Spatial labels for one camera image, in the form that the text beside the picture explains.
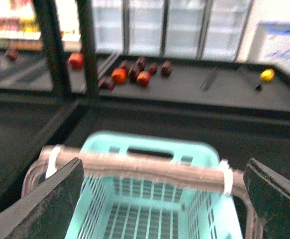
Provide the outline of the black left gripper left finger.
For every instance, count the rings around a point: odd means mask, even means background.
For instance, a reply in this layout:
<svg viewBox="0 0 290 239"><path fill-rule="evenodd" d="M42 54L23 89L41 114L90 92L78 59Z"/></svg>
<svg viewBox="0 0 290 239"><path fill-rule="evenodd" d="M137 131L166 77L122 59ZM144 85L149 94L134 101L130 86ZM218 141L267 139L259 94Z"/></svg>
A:
<svg viewBox="0 0 290 239"><path fill-rule="evenodd" d="M63 239L80 197L83 162L74 158L0 213L0 239Z"/></svg>

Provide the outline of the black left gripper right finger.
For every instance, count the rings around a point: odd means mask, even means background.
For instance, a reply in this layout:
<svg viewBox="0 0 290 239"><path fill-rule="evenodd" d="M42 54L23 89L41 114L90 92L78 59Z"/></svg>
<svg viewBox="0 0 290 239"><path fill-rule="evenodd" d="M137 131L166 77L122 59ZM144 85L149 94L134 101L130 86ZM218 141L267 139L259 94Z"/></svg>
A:
<svg viewBox="0 0 290 239"><path fill-rule="evenodd" d="M268 239L290 239L290 180L251 158L243 180Z"/></svg>

